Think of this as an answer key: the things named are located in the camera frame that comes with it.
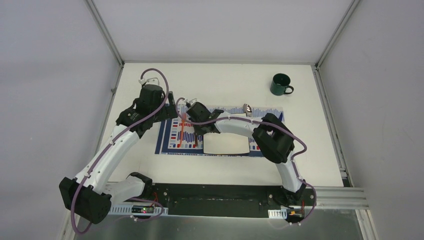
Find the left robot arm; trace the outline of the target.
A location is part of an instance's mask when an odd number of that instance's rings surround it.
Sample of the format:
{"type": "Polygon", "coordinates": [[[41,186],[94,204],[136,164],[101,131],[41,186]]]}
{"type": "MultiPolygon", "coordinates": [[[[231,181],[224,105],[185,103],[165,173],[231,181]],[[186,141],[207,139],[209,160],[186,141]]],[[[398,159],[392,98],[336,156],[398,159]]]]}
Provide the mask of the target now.
{"type": "Polygon", "coordinates": [[[108,185],[113,171],[154,123],[177,117],[173,92],[142,90],[132,105],[123,110],[106,143],[89,164],[74,178],[64,177],[59,190],[64,206],[90,224],[99,224],[112,206],[137,198],[147,202],[152,198],[153,180],[139,172],[108,185]]]}

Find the white square plate black rim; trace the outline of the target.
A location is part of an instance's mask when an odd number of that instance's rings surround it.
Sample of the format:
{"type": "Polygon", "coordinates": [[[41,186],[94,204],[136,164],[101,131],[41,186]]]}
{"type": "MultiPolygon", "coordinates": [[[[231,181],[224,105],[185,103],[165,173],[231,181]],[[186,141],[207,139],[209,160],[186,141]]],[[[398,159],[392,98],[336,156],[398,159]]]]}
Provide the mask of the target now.
{"type": "Polygon", "coordinates": [[[234,133],[207,133],[203,136],[203,153],[241,155],[250,152],[249,138],[234,133]]]}

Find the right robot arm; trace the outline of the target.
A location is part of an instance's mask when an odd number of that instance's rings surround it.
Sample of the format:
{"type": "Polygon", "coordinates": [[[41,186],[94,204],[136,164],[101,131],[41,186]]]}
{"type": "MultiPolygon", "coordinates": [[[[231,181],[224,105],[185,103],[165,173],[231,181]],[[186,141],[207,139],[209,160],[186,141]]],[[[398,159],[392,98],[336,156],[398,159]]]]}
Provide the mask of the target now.
{"type": "Polygon", "coordinates": [[[198,135],[230,133],[254,139],[262,155],[274,163],[279,171],[284,200],[296,205],[304,198],[305,181],[300,178],[294,157],[307,150],[300,140],[272,113],[261,119],[242,117],[223,110],[210,113],[187,111],[198,135]]]}

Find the metal spoon pink handle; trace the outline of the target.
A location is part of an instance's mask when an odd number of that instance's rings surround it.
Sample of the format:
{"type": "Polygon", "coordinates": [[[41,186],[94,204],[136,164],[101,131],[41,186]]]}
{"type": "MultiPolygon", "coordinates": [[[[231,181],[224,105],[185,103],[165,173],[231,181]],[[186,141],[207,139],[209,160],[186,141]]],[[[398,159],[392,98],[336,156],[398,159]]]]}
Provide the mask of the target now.
{"type": "Polygon", "coordinates": [[[252,116],[253,116],[252,108],[251,108],[251,106],[250,106],[249,104],[247,104],[247,103],[244,103],[244,104],[243,104],[243,112],[245,113],[245,115],[246,115],[247,117],[252,117],[252,116]]]}

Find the brown wooden fork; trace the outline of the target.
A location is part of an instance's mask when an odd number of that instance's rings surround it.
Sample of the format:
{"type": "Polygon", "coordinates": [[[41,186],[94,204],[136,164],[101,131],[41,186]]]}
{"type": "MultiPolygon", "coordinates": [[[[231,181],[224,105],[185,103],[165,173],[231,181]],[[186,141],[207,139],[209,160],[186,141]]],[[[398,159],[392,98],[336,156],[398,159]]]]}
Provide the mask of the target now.
{"type": "Polygon", "coordinates": [[[197,148],[199,146],[199,144],[198,144],[198,135],[196,133],[194,133],[194,145],[195,145],[195,148],[197,148]]]}

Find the blue striped placemat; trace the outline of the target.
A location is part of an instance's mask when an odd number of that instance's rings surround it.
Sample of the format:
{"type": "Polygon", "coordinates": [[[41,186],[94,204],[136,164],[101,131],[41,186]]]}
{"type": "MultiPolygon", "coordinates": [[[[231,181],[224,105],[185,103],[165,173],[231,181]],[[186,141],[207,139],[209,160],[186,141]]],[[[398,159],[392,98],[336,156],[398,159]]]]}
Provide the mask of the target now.
{"type": "Polygon", "coordinates": [[[220,156],[220,157],[263,157],[261,152],[261,147],[254,140],[248,130],[243,130],[242,135],[239,132],[233,133],[228,132],[228,128],[224,127],[225,132],[231,133],[240,136],[248,137],[249,142],[249,153],[245,154],[234,154],[234,155],[224,155],[224,154],[205,154],[203,150],[203,140],[204,135],[198,135],[198,147],[195,148],[194,141],[194,127],[191,123],[185,121],[184,134],[183,134],[183,144],[182,147],[179,147],[180,143],[180,132],[181,132],[181,122],[182,119],[177,117],[172,120],[165,120],[160,123],[159,132],[156,142],[156,147],[154,150],[155,154],[164,154],[164,155],[186,155],[186,156],[220,156]]]}

